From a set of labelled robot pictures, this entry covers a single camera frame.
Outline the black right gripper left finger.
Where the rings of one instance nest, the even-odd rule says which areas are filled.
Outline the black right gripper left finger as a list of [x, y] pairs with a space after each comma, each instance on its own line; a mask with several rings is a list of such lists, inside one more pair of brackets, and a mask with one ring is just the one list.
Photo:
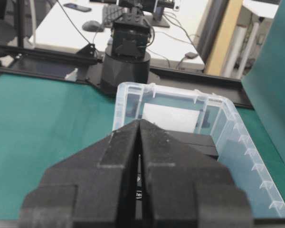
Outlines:
[[24, 199], [21, 228], [129, 228], [135, 218], [139, 121], [46, 169]]

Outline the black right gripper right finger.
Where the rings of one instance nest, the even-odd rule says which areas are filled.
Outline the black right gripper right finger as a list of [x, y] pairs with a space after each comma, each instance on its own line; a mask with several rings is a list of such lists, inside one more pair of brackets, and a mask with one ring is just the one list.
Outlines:
[[251, 228], [252, 209], [229, 169], [140, 121], [142, 217], [151, 228]]

